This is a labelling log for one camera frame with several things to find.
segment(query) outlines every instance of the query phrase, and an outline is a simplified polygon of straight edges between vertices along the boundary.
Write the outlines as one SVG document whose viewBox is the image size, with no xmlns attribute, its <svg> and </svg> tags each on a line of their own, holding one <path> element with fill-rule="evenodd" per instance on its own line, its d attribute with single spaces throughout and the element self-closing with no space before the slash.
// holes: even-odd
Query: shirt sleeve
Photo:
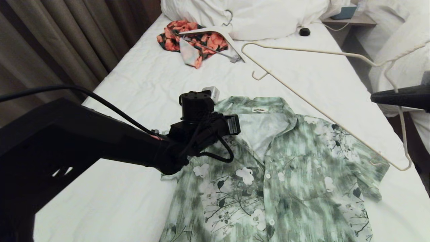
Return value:
<svg viewBox="0 0 430 242">
<path fill-rule="evenodd" d="M 357 177 L 361 192 L 380 201 L 382 196 L 378 186 L 389 168 L 388 162 L 346 131 L 342 130 L 342 134 L 340 146 L 345 151 L 342 155 Z"/>
</svg>

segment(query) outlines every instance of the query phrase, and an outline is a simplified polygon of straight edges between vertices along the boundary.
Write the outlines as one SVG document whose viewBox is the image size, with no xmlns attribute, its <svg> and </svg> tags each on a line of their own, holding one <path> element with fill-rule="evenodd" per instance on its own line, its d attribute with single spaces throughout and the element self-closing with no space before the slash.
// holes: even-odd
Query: black cable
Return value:
<svg viewBox="0 0 430 242">
<path fill-rule="evenodd" d="M 196 141 L 196 138 L 197 138 L 197 134 L 199 133 L 202 124 L 203 124 L 203 121 L 200 121 L 200 123 L 197 125 L 197 128 L 194 131 L 190 141 L 188 142 L 186 147 L 181 151 L 181 153 L 179 153 L 178 157 L 183 156 L 191 148 L 191 146 L 194 144 L 194 142 Z"/>
<path fill-rule="evenodd" d="M 62 90 L 62 89 L 70 89 L 70 90 L 80 91 L 80 92 L 82 92 L 82 93 L 84 93 L 84 94 L 86 94 L 86 95 L 94 98 L 95 100 L 99 101 L 101 104 L 105 105 L 106 107 L 110 108 L 112 111 L 114 111 L 115 113 L 119 114 L 125 120 L 127 120 L 130 123 L 132 123 L 133 125 L 135 125 L 139 129 L 143 130 L 144 132 L 146 132 L 146 133 L 148 133 L 150 135 L 158 136 L 158 134 L 156 134 L 155 132 L 153 132 L 153 131 L 145 128 L 143 125 L 141 125 L 140 123 L 138 123 L 136 120 L 132 119 L 130 116 L 128 116 L 127 114 L 125 114 L 123 111 L 121 111 L 119 108 L 115 107 L 110 102 L 108 102 L 105 99 L 101 98 L 99 95 L 93 93 L 92 91 L 90 91 L 88 89 L 85 89 L 83 87 L 80 87 L 80 86 L 75 86 L 75 85 L 57 85 L 57 86 L 47 86 L 47 87 L 36 87 L 36 88 L 27 89 L 27 90 L 24 90 L 24 91 L 21 91 L 21 92 L 11 93 L 11 94 L 6 94 L 6 95 L 3 95 L 3 96 L 0 96 L 0 102 L 5 102 L 5 101 L 12 100 L 12 99 L 17 99 L 17 98 L 20 98 L 20 97 L 33 95 L 33 94 L 36 94 L 36 93 L 56 91 L 56 90 Z"/>
<path fill-rule="evenodd" d="M 217 160 L 222 161 L 222 162 L 226 162 L 226 163 L 232 162 L 234 159 L 234 154 L 233 154 L 233 151 L 231 150 L 230 146 L 228 146 L 227 142 L 225 142 L 225 140 L 221 136 L 219 136 L 219 134 L 216 134 L 216 136 L 217 136 L 218 140 L 221 142 L 221 144 L 227 149 L 228 154 L 230 155 L 230 158 L 226 159 L 224 157 L 221 157 L 219 155 L 215 155 L 215 154 L 209 153 L 209 152 L 202 152 L 196 156 L 197 157 L 208 156 L 208 157 L 212 157 L 212 158 L 217 159 Z"/>
</svg>

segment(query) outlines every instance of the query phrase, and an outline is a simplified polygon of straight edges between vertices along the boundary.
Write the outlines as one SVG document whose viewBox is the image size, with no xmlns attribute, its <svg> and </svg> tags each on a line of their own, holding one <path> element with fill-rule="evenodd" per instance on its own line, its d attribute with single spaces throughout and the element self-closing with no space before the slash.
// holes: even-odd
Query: wire hanger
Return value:
<svg viewBox="0 0 430 242">
<path fill-rule="evenodd" d="M 390 63 L 390 65 L 388 66 L 388 68 L 385 70 L 384 72 L 384 76 L 387 78 L 387 80 L 390 82 L 390 84 L 393 86 L 394 88 L 394 92 L 398 93 L 399 90 L 397 88 L 397 85 L 388 77 L 388 71 L 394 66 L 394 63 L 420 49 L 423 48 L 427 43 L 430 43 L 430 40 L 428 40 L 427 42 L 418 45 L 410 50 L 407 50 L 399 55 L 397 55 L 396 57 L 394 57 L 393 59 L 389 59 L 385 62 L 379 63 L 379 64 L 375 64 L 374 62 L 372 62 L 371 60 L 369 60 L 368 58 L 359 55 L 359 54 L 353 54 L 353 53 L 344 53 L 344 52 L 332 52 L 332 51 L 323 51 L 323 50 L 312 50 L 312 49 L 297 49 L 297 48 L 287 48 L 287 47 L 273 47 L 273 46 L 266 46 L 266 45 L 262 45 L 256 42 L 252 42 L 252 43 L 246 43 L 242 46 L 242 53 L 248 57 L 250 60 L 252 60 L 255 64 L 257 64 L 259 67 L 261 67 L 264 71 L 266 71 L 266 73 L 264 73 L 261 77 L 256 77 L 255 76 L 255 71 L 252 72 L 252 77 L 256 80 L 261 80 L 263 79 L 265 76 L 267 76 L 268 74 L 271 75 L 273 78 L 275 78 L 276 80 L 278 80 L 278 82 L 280 82 L 282 85 L 284 85 L 286 88 L 288 88 L 290 91 L 292 91 L 294 94 L 296 94 L 298 97 L 300 97 L 301 99 L 303 99 L 305 102 L 307 102 L 309 105 L 311 105 L 314 109 L 316 109 L 317 111 L 319 111 L 320 113 L 322 113 L 324 116 L 326 116 L 328 119 L 330 119 L 332 122 L 334 122 L 335 124 L 338 124 L 341 128 L 343 128 L 345 131 L 347 131 L 349 134 L 351 134 L 354 138 L 356 138 L 357 140 L 359 140 L 360 142 L 362 142 L 365 146 L 367 146 L 369 149 L 371 149 L 372 151 L 374 151 L 375 153 L 379 154 L 384 160 L 386 160 L 390 165 L 394 166 L 397 170 L 399 171 L 406 171 L 409 168 L 411 168 L 412 166 L 412 160 L 411 157 L 408 154 L 408 142 L 406 139 L 406 127 L 405 127 L 405 118 L 403 116 L 403 109 L 401 106 L 398 106 L 398 110 L 399 110 L 399 115 L 400 115 L 400 122 L 402 124 L 402 134 L 403 134 L 403 148 L 405 149 L 405 156 L 409 161 L 409 164 L 407 167 L 405 168 L 400 168 L 397 165 L 395 165 L 394 163 L 390 162 L 385 156 L 383 156 L 381 154 L 381 152 L 376 151 L 374 148 L 372 148 L 368 143 L 366 143 L 364 140 L 360 139 L 359 137 L 357 137 L 355 134 L 353 134 L 351 131 L 349 131 L 347 128 L 345 128 L 343 125 L 339 124 L 338 122 L 336 122 L 330 115 L 326 114 L 325 112 L 323 112 L 321 109 L 317 108 L 314 104 L 312 104 L 311 102 L 309 102 L 308 100 L 306 100 L 306 98 L 304 98 L 302 95 L 300 95 L 298 92 L 296 92 L 294 89 L 292 89 L 289 85 L 287 85 L 285 82 L 283 82 L 282 80 L 280 80 L 278 77 L 276 77 L 270 70 L 268 70 L 267 68 L 265 68 L 262 64 L 260 64 L 258 61 L 256 61 L 255 59 L 253 59 L 252 57 L 250 57 L 245 51 L 245 46 L 247 45 L 256 45 L 262 48 L 266 48 L 266 49 L 277 49 L 277 50 L 295 50 L 295 51 L 305 51 L 305 52 L 315 52 L 315 53 L 324 53 L 324 54 L 332 54 L 332 55 L 340 55 L 340 56 L 349 56 L 349 57 L 354 57 L 354 58 L 359 58 L 362 59 L 363 61 L 365 61 L 366 63 L 368 63 L 369 65 L 373 66 L 373 67 L 380 67 L 383 66 L 387 63 Z M 371 161 L 369 161 L 372 165 L 376 166 L 376 165 L 381 165 L 381 164 L 375 164 Z"/>
</svg>

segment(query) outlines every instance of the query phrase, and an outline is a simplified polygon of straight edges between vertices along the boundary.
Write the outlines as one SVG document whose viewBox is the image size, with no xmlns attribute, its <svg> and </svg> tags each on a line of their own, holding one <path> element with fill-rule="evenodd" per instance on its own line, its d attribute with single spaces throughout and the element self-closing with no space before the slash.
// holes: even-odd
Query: black round object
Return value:
<svg viewBox="0 0 430 242">
<path fill-rule="evenodd" d="M 310 30 L 308 28 L 302 28 L 302 29 L 300 29 L 299 34 L 300 34 L 300 36 L 309 36 Z"/>
</svg>

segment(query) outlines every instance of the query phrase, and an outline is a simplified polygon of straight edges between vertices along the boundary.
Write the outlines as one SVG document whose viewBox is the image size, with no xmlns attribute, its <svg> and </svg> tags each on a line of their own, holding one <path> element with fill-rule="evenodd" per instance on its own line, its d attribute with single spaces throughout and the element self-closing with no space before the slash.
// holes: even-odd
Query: white hanger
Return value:
<svg viewBox="0 0 430 242">
<path fill-rule="evenodd" d="M 208 33 L 208 32 L 216 32 L 219 35 L 221 35 L 225 39 L 225 41 L 227 41 L 227 43 L 230 45 L 230 47 L 239 55 L 240 60 L 245 62 L 245 59 L 243 58 L 244 56 L 236 48 L 236 45 L 235 45 L 233 39 L 228 34 L 228 31 L 226 30 L 226 28 L 223 28 L 221 26 L 212 26 L 212 27 L 207 27 L 207 28 L 198 28 L 195 30 L 184 31 L 184 32 L 179 33 L 179 36 L 183 37 L 183 36 L 190 35 L 190 34 L 204 34 L 204 33 Z"/>
<path fill-rule="evenodd" d="M 402 124 L 402 134 L 403 134 L 403 147 L 405 149 L 405 156 L 406 158 L 409 160 L 409 164 L 407 167 L 405 168 L 400 168 L 398 166 L 396 166 L 395 164 L 393 164 L 392 162 L 390 162 L 386 157 L 384 157 L 380 152 L 376 151 L 374 148 L 372 148 L 369 144 L 367 144 L 364 140 L 360 139 L 359 137 L 357 137 L 355 134 L 353 134 L 351 131 L 349 131 L 347 128 L 345 128 L 343 125 L 341 125 L 340 123 L 336 122 L 332 117 L 330 117 L 328 114 L 326 114 L 325 112 L 323 112 L 322 110 L 320 110 L 319 108 L 317 108 L 314 104 L 312 104 L 311 102 L 309 102 L 308 100 L 306 100 L 302 95 L 300 95 L 299 93 L 297 93 L 294 89 L 292 89 L 289 85 L 287 85 L 285 82 L 283 82 L 282 80 L 280 80 L 278 77 L 276 77 L 270 70 L 268 70 L 267 68 L 265 68 L 262 64 L 260 64 L 258 61 L 254 60 L 252 57 L 250 57 L 245 51 L 245 46 L 247 45 L 256 45 L 262 48 L 266 48 L 266 49 L 278 49 L 278 50 L 296 50 L 296 51 L 305 51 L 305 52 L 315 52 L 315 53 L 325 53 L 325 54 L 332 54 L 332 55 L 340 55 L 340 56 L 349 56 L 349 57 L 355 57 L 355 58 L 359 58 L 362 59 L 363 61 L 365 61 L 366 63 L 368 63 L 371 66 L 374 67 L 380 67 L 383 66 L 387 63 L 390 62 L 389 67 L 385 70 L 384 75 L 387 78 L 387 80 L 391 83 L 391 85 L 394 88 L 394 92 L 398 93 L 399 90 L 397 88 L 397 86 L 394 84 L 394 82 L 388 77 L 388 71 L 393 67 L 394 63 L 420 49 L 423 48 L 427 43 L 430 43 L 430 40 L 428 40 L 427 42 L 425 42 L 424 44 L 418 45 L 416 47 L 414 47 L 413 49 L 410 49 L 408 51 L 405 51 L 404 53 L 399 54 L 398 56 L 394 57 L 393 59 L 387 60 L 385 62 L 379 63 L 379 64 L 375 64 L 374 62 L 372 62 L 371 60 L 369 60 L 368 58 L 362 56 L 362 55 L 358 55 L 358 54 L 352 54 L 352 53 L 343 53 L 343 52 L 332 52 L 332 51 L 323 51 L 323 50 L 311 50 L 311 49 L 296 49 L 296 48 L 287 48 L 287 47 L 273 47 L 273 46 L 266 46 L 266 45 L 262 45 L 259 43 L 246 43 L 242 46 L 242 53 L 247 56 L 250 60 L 252 60 L 255 64 L 257 64 L 259 67 L 261 67 L 263 70 L 266 71 L 266 73 L 264 75 L 262 75 L 261 77 L 257 78 L 254 76 L 255 71 L 252 72 L 252 77 L 256 80 L 261 80 L 263 79 L 265 76 L 267 76 L 267 74 L 271 75 L 273 78 L 275 78 L 276 80 L 278 80 L 278 82 L 280 82 L 282 85 L 284 85 L 286 88 L 290 89 L 290 91 L 292 91 L 294 94 L 296 94 L 298 97 L 300 97 L 301 99 L 303 99 L 305 102 L 307 102 L 309 105 L 311 105 L 314 109 L 316 109 L 317 111 L 319 111 L 320 113 L 322 113 L 324 116 L 326 116 L 327 118 L 329 118 L 332 122 L 334 122 L 335 124 L 338 124 L 341 128 L 343 128 L 345 131 L 347 131 L 349 134 L 351 134 L 353 137 L 355 137 L 357 140 L 361 141 L 364 145 L 366 145 L 369 149 L 371 149 L 372 151 L 374 151 L 375 153 L 379 154 L 384 160 L 386 160 L 389 164 L 391 164 L 392 166 L 394 166 L 397 170 L 399 171 L 406 171 L 409 168 L 411 168 L 412 166 L 412 160 L 411 157 L 408 154 L 408 143 L 407 143 L 407 139 L 406 139 L 406 127 L 405 127 L 405 118 L 403 116 L 403 109 L 401 106 L 398 106 L 399 109 L 399 114 L 400 114 L 400 122 Z"/>
</svg>

